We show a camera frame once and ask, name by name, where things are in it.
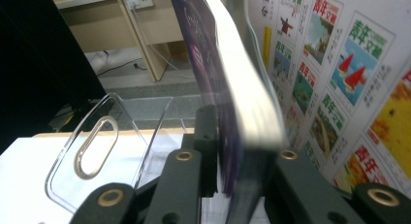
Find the electrical outlet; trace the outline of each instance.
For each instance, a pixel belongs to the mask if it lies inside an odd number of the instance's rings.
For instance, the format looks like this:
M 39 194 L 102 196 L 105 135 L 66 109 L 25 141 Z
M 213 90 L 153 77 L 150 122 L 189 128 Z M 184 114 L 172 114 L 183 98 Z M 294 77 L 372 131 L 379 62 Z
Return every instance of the electrical outlet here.
M 123 0 L 127 5 L 128 10 L 135 10 L 140 8 L 147 8 L 154 6 L 152 0 Z

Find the book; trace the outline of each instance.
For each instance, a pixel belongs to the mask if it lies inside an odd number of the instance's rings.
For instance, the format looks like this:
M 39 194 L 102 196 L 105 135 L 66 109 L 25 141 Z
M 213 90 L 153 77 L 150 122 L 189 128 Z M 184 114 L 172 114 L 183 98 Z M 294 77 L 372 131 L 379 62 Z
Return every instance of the book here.
M 244 0 L 229 1 L 238 13 L 221 0 L 172 3 L 202 96 L 217 109 L 223 187 L 231 198 L 226 222 L 248 223 L 288 142 Z

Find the poster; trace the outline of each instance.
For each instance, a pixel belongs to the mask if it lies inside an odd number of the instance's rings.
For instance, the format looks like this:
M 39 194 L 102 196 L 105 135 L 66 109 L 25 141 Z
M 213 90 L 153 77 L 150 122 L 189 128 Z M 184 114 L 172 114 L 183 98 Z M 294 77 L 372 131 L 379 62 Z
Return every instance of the poster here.
M 268 73 L 292 147 L 348 192 L 379 181 L 411 198 L 409 0 L 269 3 Z

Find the magazine cover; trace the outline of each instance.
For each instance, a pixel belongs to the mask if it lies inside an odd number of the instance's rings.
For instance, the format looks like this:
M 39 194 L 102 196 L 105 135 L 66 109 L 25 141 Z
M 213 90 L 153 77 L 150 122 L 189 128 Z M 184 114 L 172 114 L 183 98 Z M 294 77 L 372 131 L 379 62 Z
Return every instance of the magazine cover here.
M 303 52 L 316 68 L 323 64 L 341 9 L 342 4 L 334 0 L 314 0 Z
M 359 183 L 378 182 L 392 185 L 388 182 L 383 165 L 384 162 L 376 157 L 370 145 L 364 139 L 359 139 L 333 183 L 348 193 L 352 193 Z
M 411 70 L 398 82 L 367 132 L 400 189 L 411 190 Z
M 286 129 L 286 135 L 288 140 L 290 141 L 290 145 L 294 145 L 297 137 L 299 135 L 299 129 L 301 127 L 301 118 L 296 112 L 296 109 L 294 108 L 293 105 L 290 106 L 290 109 L 287 112 L 286 118 L 285 118 L 285 129 Z
M 349 29 L 332 73 L 331 85 L 352 112 L 388 50 L 393 35 L 359 13 L 355 13 Z
M 297 102 L 303 114 L 305 114 L 308 109 L 316 80 L 317 76 L 315 73 L 301 60 L 294 84 L 293 100 Z
M 326 92 L 310 128 L 310 134 L 319 146 L 322 156 L 329 158 L 343 131 L 347 116 L 336 105 L 335 100 Z
M 281 41 L 275 43 L 273 65 L 269 68 L 269 77 L 277 92 L 280 102 L 284 101 L 284 91 L 291 89 L 289 75 L 293 52 Z
M 296 44 L 302 0 L 279 0 L 277 33 L 292 46 Z

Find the acrylic cutout handle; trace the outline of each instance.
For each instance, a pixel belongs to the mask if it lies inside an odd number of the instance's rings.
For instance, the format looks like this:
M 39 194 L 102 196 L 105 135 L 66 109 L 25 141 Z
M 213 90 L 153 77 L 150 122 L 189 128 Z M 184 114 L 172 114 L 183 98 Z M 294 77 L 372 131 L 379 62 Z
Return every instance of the acrylic cutout handle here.
M 107 154 L 105 155 L 104 159 L 96 165 L 96 167 L 94 168 L 94 170 L 91 173 L 88 174 L 84 171 L 84 169 L 82 167 L 82 164 L 81 164 L 82 156 L 84 155 L 84 153 L 88 149 L 88 147 L 91 145 L 94 138 L 99 133 L 100 129 L 107 122 L 109 122 L 112 126 L 112 131 L 114 132 L 114 138 L 111 140 L 110 148 L 109 148 Z M 105 116 L 101 117 L 97 121 L 96 125 L 94 125 L 93 129 L 90 132 L 90 135 L 87 137 L 87 139 L 82 144 L 82 146 L 79 148 L 79 151 L 76 154 L 76 157 L 75 157 L 75 172 L 76 172 L 77 176 L 82 178 L 82 179 L 91 179 L 91 178 L 95 177 L 97 174 L 99 174 L 100 171 L 102 170 L 104 164 L 106 163 L 106 160 L 109 157 L 109 155 L 111 153 L 111 150 L 114 147 L 117 139 L 118 139 L 118 126 L 117 126 L 117 122 L 115 121 L 115 119 L 112 118 L 109 115 L 105 115 Z

